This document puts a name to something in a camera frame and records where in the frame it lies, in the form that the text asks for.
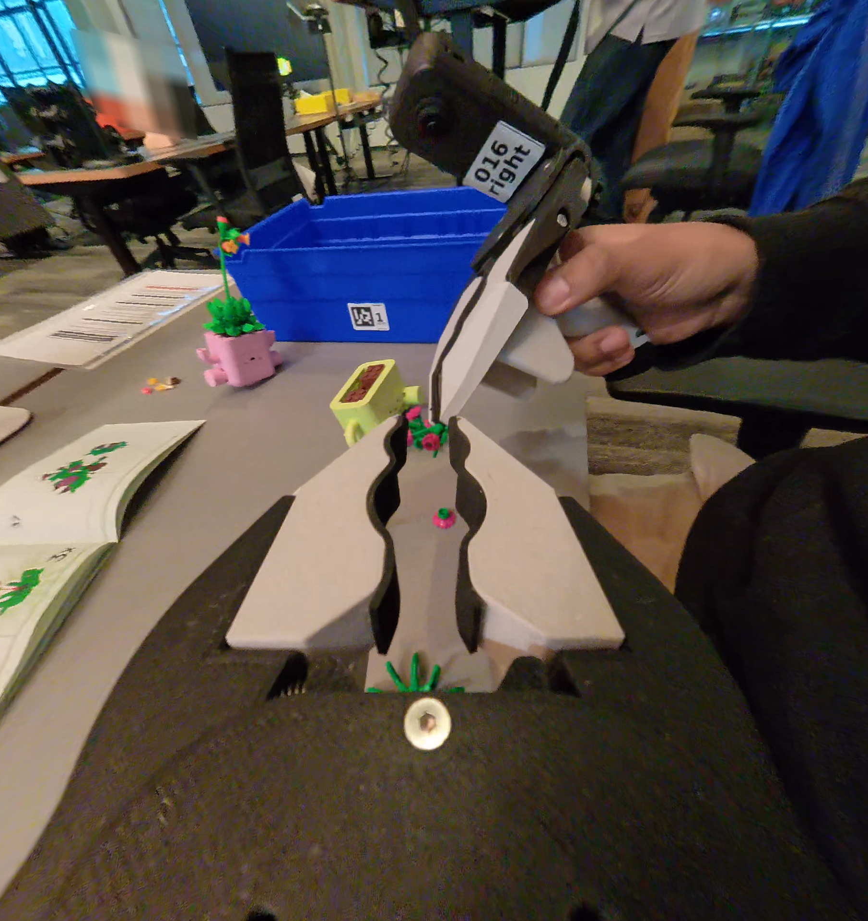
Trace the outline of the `person's beige trousers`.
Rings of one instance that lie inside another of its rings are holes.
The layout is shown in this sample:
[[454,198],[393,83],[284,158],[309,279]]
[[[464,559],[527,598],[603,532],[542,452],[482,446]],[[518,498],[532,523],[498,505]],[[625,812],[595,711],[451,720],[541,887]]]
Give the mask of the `person's beige trousers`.
[[689,439],[685,470],[589,475],[589,511],[669,591],[686,538],[707,501],[753,465],[736,446],[706,434]]

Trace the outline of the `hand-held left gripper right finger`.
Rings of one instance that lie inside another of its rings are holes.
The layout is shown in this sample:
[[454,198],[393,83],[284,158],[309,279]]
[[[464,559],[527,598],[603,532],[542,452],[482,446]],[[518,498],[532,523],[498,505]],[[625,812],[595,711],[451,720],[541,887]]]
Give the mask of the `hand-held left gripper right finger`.
[[556,490],[462,417],[450,422],[454,507],[465,527],[454,592],[465,652],[621,649],[625,631]]

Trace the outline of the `yellow tray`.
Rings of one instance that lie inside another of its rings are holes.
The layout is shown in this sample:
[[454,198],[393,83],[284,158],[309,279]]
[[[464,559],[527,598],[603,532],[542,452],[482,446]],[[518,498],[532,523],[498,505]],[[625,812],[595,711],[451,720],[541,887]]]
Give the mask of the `yellow tray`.
[[294,99],[294,109],[300,116],[333,113],[353,101],[350,88],[336,88],[310,94],[302,92]]

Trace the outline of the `lime green toy pot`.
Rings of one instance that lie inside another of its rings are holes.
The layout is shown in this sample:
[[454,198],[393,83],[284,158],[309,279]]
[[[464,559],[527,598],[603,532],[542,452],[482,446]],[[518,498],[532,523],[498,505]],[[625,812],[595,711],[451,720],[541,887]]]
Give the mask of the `lime green toy pot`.
[[412,411],[423,394],[406,385],[394,359],[375,359],[359,365],[330,403],[349,448],[385,420]]

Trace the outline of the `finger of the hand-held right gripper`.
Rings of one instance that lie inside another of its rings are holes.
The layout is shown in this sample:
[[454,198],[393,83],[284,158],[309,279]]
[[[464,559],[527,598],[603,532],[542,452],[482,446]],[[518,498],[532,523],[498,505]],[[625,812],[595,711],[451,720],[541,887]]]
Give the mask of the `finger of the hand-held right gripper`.
[[528,297],[511,282],[481,278],[478,298],[442,366],[441,422],[463,410],[495,364],[528,307]]
[[451,351],[452,344],[462,330],[464,318],[475,306],[478,298],[478,283],[469,283],[458,298],[451,315],[437,343],[428,373],[428,419],[440,420],[443,404],[442,366]]

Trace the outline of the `computer monitor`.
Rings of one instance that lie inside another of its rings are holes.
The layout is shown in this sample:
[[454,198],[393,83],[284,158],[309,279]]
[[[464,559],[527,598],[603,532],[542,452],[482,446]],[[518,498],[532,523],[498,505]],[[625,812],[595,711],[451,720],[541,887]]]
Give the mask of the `computer monitor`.
[[328,66],[320,35],[284,1],[187,1],[198,41],[211,75],[221,86],[229,79],[225,48],[237,52],[274,52],[291,64],[291,78],[325,78]]

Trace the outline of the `black divider panel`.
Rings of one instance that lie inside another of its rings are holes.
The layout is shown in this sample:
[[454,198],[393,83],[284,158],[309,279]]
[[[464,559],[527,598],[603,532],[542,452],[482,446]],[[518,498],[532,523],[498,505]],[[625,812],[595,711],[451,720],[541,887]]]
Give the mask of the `black divider panel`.
[[0,244],[26,256],[48,243],[50,224],[47,210],[0,161]]

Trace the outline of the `black office chair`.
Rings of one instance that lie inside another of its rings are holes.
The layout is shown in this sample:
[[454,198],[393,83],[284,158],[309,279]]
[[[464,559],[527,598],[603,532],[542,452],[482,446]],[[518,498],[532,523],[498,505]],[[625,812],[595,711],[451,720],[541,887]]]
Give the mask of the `black office chair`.
[[285,123],[284,97],[273,52],[226,47],[231,83],[234,151],[244,191],[225,206],[231,222],[249,227],[302,199],[315,202],[316,177],[293,161]]
[[647,189],[662,214],[734,208],[751,203],[762,152],[741,143],[737,134],[764,120],[758,108],[742,109],[759,98],[762,86],[710,85],[696,90],[693,100],[716,100],[721,108],[678,117],[676,128],[698,128],[707,139],[669,142],[643,154],[624,174],[624,191]]

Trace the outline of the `standing desk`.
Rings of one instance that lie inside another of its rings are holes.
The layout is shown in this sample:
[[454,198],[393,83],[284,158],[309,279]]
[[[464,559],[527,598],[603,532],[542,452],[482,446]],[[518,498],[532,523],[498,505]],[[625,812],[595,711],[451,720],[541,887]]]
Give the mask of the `standing desk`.
[[501,57],[507,50],[510,22],[538,14],[537,2],[525,1],[353,1],[353,6],[413,13],[418,18],[445,18],[452,40],[465,52],[473,51],[474,29],[492,29],[493,52]]

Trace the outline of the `person's black jacket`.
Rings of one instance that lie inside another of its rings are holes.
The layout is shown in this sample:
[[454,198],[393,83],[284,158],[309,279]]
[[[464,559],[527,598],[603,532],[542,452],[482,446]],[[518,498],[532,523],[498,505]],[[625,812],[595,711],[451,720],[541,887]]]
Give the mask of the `person's black jacket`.
[[868,437],[729,479],[699,511],[675,583],[868,919]]

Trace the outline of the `toy instruction booklet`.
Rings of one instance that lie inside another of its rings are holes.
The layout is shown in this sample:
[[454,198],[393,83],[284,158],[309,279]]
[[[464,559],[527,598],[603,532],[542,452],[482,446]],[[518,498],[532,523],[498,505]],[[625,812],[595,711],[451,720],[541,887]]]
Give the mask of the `toy instruction booklet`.
[[120,541],[137,490],[204,423],[103,425],[0,487],[0,720]]

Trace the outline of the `blue storage bin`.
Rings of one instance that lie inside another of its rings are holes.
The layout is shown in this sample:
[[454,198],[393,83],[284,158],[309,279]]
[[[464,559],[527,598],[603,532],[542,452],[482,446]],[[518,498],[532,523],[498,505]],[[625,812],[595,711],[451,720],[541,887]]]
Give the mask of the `blue storage bin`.
[[506,208],[466,187],[297,201],[228,272],[281,342],[435,343]]

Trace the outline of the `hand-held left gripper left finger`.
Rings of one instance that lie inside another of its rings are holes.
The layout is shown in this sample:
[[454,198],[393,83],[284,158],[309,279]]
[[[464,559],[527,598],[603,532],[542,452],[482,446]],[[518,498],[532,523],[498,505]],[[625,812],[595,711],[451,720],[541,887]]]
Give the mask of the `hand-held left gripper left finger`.
[[296,491],[225,636],[230,648],[388,652],[400,587],[386,526],[404,465],[396,415]]

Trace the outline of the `wooden office desk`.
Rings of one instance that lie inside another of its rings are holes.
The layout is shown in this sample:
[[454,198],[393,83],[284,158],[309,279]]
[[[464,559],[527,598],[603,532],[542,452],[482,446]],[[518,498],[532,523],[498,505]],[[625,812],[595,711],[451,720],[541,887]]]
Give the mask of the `wooden office desk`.
[[[373,170],[371,147],[366,121],[382,116],[382,94],[371,90],[356,91],[350,102],[338,106],[334,111],[295,114],[290,123],[284,123],[282,132],[286,137],[301,136],[305,144],[310,169],[315,174],[313,194],[317,201],[324,201],[329,195],[336,195],[338,188],[336,174],[331,165],[324,130],[334,125],[341,130],[355,129],[359,132],[364,163],[368,179],[376,178]],[[133,159],[114,160],[105,157],[101,161],[90,161],[87,166],[59,167],[53,169],[29,168],[14,173],[23,185],[34,190],[58,190],[77,201],[94,227],[94,233],[103,241],[117,261],[125,277],[142,270],[126,239],[104,211],[101,199],[108,188],[132,178],[149,174],[166,167],[187,167],[194,169],[198,162],[228,151],[240,153],[241,142],[235,130],[206,134],[196,140],[184,140],[177,144],[152,150],[138,149]]]

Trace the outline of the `blue striped jacket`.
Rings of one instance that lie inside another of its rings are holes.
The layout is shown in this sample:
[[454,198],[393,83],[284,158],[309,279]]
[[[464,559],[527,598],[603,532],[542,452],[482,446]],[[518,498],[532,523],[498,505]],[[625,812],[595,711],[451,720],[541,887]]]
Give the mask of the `blue striped jacket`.
[[868,138],[868,1],[821,2],[781,55],[784,95],[747,213],[800,210],[853,178]]

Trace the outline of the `green plant with pink flowers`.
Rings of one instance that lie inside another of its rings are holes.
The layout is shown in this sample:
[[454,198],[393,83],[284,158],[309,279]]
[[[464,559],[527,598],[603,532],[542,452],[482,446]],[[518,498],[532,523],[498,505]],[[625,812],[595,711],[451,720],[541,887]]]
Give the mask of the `green plant with pink flowers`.
[[428,452],[437,457],[444,449],[449,439],[449,427],[437,421],[431,421],[423,416],[421,406],[413,406],[405,412],[407,422],[406,445],[417,450]]

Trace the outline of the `green toy leaf piece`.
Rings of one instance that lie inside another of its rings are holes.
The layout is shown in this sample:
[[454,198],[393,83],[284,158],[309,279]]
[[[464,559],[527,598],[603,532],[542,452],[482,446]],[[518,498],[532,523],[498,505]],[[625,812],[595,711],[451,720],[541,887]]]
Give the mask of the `green toy leaf piece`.
[[429,694],[464,694],[466,689],[464,685],[443,685],[441,680],[443,670],[439,663],[430,666],[428,672],[423,675],[421,672],[420,653],[415,652],[409,662],[407,676],[404,677],[394,666],[394,662],[386,659],[384,662],[385,672],[389,677],[391,687],[380,687],[369,685],[364,689],[367,694],[384,694],[389,692],[408,694],[408,695],[429,695]]

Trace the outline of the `laminated instruction sheet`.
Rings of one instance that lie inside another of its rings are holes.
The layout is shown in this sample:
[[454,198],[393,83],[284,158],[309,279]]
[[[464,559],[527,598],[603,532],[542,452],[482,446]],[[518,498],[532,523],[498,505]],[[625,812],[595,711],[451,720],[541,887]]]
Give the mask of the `laminated instruction sheet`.
[[89,370],[222,293],[219,271],[142,271],[0,340],[0,358]]

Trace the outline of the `pink toy flower pot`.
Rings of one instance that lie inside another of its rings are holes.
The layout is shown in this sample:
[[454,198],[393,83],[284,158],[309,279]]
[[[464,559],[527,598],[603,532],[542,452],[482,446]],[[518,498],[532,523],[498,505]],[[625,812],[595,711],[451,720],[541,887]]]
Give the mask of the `pink toy flower pot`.
[[217,216],[222,294],[210,300],[210,320],[205,324],[206,345],[198,358],[209,364],[204,377],[212,387],[244,388],[271,378],[282,365],[275,349],[276,335],[256,318],[248,299],[231,292],[228,256],[248,246],[248,233],[234,227],[226,216]]

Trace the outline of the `person's right hand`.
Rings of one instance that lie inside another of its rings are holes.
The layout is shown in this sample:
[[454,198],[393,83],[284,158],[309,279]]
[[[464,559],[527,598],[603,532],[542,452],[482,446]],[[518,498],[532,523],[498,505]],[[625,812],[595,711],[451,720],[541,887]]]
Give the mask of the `person's right hand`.
[[535,305],[560,318],[605,299],[646,334],[658,370],[714,357],[767,358],[769,348],[741,335],[759,271],[753,227],[753,219],[732,215],[580,229],[537,285]]

